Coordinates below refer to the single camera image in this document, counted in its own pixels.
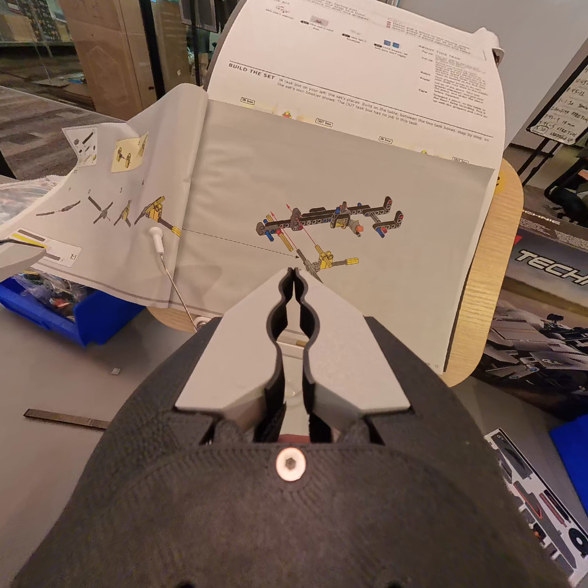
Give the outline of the lego instruction booklet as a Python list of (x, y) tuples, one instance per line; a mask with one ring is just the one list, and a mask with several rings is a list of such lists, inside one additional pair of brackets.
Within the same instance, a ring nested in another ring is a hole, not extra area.
[(77, 164), (1, 225), (38, 268), (142, 306), (219, 316), (299, 267), (443, 373), (496, 164), (472, 165), (179, 86), (126, 123), (64, 129)]

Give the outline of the empty blue plastic bin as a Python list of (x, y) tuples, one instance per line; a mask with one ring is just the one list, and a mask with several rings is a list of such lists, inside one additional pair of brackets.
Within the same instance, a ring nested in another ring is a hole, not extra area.
[(587, 408), (564, 404), (553, 412), (564, 423), (550, 430), (549, 435), (587, 511)]

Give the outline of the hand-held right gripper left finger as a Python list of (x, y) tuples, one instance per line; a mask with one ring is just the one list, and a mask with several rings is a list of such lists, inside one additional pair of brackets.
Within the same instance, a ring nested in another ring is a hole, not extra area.
[(175, 408), (231, 420), (257, 441), (276, 440), (286, 411), (283, 356), (293, 268), (284, 268), (224, 313)]

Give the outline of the pile of lego part bags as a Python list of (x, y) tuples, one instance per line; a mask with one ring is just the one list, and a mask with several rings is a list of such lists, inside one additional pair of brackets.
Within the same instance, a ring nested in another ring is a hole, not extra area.
[(7, 289), (36, 301), (53, 314), (74, 323), (75, 308), (96, 292), (94, 288), (43, 272), (27, 270), (1, 283)]

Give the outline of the handwritten whiteboard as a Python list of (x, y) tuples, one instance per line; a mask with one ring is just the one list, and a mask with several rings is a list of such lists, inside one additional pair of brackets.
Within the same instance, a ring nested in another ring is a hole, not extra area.
[(563, 145), (574, 145), (587, 133), (587, 63), (578, 67), (527, 131)]

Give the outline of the black flat bar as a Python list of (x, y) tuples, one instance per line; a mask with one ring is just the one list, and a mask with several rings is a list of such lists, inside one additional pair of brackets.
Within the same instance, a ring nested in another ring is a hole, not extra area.
[(106, 420), (32, 408), (26, 409), (23, 416), (28, 419), (39, 420), (43, 422), (67, 424), (71, 426), (89, 428), (93, 430), (106, 430), (110, 424), (110, 422)]

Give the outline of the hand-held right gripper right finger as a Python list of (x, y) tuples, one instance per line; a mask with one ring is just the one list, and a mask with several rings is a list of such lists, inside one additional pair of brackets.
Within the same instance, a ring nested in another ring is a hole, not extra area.
[(294, 272), (300, 328), (307, 336), (302, 387), (313, 443), (330, 443), (365, 417), (411, 408), (367, 319), (313, 277)]

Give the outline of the lego sticker sheet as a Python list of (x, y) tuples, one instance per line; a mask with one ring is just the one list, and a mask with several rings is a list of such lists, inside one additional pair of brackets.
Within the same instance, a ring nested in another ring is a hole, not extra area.
[(502, 429), (484, 436), (518, 512), (572, 587), (587, 577), (587, 531)]

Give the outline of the cardboard boxes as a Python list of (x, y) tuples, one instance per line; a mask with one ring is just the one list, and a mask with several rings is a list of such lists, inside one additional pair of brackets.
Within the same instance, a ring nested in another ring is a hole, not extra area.
[(59, 1), (98, 113), (129, 120), (157, 101), (139, 1)]

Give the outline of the black office chair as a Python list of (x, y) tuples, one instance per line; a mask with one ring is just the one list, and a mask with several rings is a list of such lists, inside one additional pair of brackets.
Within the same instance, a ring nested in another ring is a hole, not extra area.
[(587, 157), (580, 157), (543, 195), (555, 205), (556, 218), (587, 228)]

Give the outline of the printed task sheet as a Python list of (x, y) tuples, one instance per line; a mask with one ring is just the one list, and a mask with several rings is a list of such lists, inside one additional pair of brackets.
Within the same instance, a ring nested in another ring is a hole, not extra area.
[(211, 99), (498, 168), (496, 35), (379, 1), (241, 1), (213, 55)]

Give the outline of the white-tipped metal page holder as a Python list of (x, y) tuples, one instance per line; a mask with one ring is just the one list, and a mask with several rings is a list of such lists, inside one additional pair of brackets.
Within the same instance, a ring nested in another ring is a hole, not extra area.
[(179, 292), (179, 290), (173, 280), (173, 277), (170, 274), (170, 272), (166, 266), (166, 263), (165, 263), (165, 248), (164, 248), (164, 241), (163, 241), (163, 235), (164, 235), (163, 231), (158, 227), (152, 227), (151, 229), (149, 229), (149, 235), (151, 236), (151, 239), (153, 241), (153, 245), (155, 248), (155, 252), (157, 253), (157, 255), (160, 259), (160, 264), (165, 272), (165, 275), (167, 276), (167, 278), (172, 286), (172, 289), (176, 293), (177, 297), (180, 299), (180, 303), (183, 307), (183, 310), (185, 311), (187, 318), (190, 321), (190, 323), (194, 329), (194, 332), (196, 333), (198, 331), (198, 328), (196, 326), (196, 322), (193, 319), (191, 313), (189, 312), (187, 305), (186, 305), (184, 299), (182, 298), (182, 296), (181, 296), (181, 294), (180, 294), (180, 292)]

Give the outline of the lego set box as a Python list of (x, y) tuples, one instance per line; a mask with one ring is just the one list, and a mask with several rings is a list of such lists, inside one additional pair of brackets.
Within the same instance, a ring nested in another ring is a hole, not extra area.
[(587, 414), (587, 229), (524, 210), (473, 377), (571, 422)]

